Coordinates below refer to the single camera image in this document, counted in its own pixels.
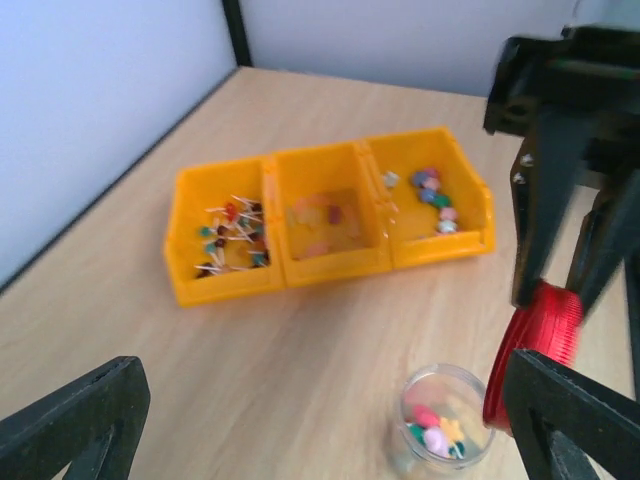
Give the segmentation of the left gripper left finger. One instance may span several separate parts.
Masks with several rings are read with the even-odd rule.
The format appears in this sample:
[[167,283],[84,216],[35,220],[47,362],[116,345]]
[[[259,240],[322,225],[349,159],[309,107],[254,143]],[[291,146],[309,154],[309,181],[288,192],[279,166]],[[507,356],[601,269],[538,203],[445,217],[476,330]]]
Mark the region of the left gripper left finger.
[[1,477],[127,479],[150,400],[139,358],[106,362],[1,420]]

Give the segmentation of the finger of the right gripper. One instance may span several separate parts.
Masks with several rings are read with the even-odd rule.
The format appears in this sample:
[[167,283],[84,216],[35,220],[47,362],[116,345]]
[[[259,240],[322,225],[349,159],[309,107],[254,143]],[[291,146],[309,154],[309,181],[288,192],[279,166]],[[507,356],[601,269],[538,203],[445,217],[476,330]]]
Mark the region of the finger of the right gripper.
[[619,264],[639,249],[639,170],[621,168],[584,217],[566,282],[588,316]]

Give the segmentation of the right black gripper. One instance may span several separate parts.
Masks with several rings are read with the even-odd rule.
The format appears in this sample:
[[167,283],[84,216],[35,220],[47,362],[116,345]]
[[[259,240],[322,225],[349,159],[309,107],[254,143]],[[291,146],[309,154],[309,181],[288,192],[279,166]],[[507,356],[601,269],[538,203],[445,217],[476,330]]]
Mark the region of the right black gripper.
[[[596,132],[591,115],[538,113],[543,106],[594,113]],[[509,37],[483,128],[491,135],[524,136],[510,172],[517,238],[512,304],[524,308],[542,278],[584,160],[584,181],[591,184],[625,161],[639,165],[639,32],[585,25],[566,26],[555,39]]]

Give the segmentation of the yellow popsicle candy bin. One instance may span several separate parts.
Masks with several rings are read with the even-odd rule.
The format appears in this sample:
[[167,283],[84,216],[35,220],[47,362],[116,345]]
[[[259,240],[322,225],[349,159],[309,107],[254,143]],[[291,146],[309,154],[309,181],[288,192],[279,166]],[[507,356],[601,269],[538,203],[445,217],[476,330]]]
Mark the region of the yellow popsicle candy bin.
[[392,268],[370,159],[355,142],[278,151],[275,225],[287,285],[384,273]]

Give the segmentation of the clear plastic cup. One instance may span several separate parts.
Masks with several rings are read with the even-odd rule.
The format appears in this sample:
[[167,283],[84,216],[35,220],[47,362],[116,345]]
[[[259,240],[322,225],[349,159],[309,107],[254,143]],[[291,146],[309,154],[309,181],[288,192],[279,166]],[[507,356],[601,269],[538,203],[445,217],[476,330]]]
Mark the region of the clear plastic cup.
[[387,456],[401,479],[465,479],[495,438],[483,423],[485,385],[471,372],[438,363],[404,384],[390,418]]

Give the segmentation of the yellow lollipop bin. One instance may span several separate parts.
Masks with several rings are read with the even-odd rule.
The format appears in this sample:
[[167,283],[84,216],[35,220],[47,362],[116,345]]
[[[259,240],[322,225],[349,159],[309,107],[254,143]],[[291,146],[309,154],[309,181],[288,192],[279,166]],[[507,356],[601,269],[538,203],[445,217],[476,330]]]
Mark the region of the yellow lollipop bin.
[[274,194],[273,164],[266,156],[178,174],[164,258],[180,306],[284,288]]

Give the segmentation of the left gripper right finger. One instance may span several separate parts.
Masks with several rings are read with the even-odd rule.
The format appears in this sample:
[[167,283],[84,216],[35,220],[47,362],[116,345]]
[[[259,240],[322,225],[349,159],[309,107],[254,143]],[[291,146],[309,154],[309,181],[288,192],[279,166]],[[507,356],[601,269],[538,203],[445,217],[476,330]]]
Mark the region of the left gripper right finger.
[[639,404],[539,352],[516,350],[503,398],[531,479],[639,477]]

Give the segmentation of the yellow star candy bin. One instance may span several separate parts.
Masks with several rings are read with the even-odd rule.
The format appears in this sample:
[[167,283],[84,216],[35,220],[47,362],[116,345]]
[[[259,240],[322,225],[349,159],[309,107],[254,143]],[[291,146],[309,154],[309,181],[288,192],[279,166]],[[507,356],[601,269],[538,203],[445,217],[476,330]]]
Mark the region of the yellow star candy bin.
[[372,136],[359,147],[381,204],[394,267],[495,249],[491,192],[449,129]]

